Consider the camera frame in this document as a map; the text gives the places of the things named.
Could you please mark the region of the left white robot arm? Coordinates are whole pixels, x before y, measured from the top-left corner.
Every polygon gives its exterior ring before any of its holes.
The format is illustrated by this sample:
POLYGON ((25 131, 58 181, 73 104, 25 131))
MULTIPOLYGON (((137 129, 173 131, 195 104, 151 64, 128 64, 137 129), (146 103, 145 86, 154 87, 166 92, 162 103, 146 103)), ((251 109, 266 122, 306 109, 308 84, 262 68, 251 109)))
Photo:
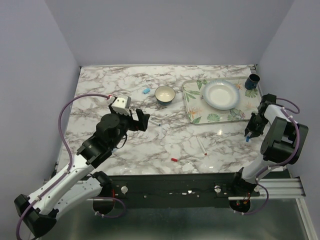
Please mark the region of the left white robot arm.
POLYGON ((146 131, 150 115, 136 110, 138 119, 132 114, 124 115, 112 110, 96 125, 94 134, 82 143, 71 161, 45 185, 29 195, 20 194, 14 204, 20 216, 17 226, 24 223, 35 238, 47 234, 58 219, 58 201, 83 177, 96 169, 107 158, 120 141, 125 141, 128 131, 146 131))

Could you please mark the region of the white pen blue tip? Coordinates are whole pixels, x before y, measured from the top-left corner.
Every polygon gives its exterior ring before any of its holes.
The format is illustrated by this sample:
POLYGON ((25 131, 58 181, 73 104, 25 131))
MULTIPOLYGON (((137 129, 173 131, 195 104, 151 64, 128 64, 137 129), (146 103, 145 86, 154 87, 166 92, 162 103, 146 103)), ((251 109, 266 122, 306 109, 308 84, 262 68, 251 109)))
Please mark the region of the white pen blue tip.
POLYGON ((148 122, 149 123, 151 123, 151 124, 153 124, 153 125, 156 125, 156 126, 161 126, 161 124, 160 123, 158 123, 158 122, 155 122, 155 121, 153 121, 153 120, 148 120, 148 122))

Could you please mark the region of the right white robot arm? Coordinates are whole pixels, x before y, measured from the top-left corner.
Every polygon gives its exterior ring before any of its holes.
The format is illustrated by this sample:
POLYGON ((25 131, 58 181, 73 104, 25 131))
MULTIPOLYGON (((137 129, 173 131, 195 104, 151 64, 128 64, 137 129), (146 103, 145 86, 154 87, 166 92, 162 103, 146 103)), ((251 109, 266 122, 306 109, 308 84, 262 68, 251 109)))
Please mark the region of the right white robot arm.
POLYGON ((248 138, 263 134, 267 124, 270 128, 260 147, 261 157, 235 173, 230 191, 236 196, 251 194, 259 181, 272 170, 293 165, 300 157, 309 128, 293 119, 292 110, 277 104, 276 95, 266 94, 261 98, 258 112, 252 113, 244 130, 248 138))

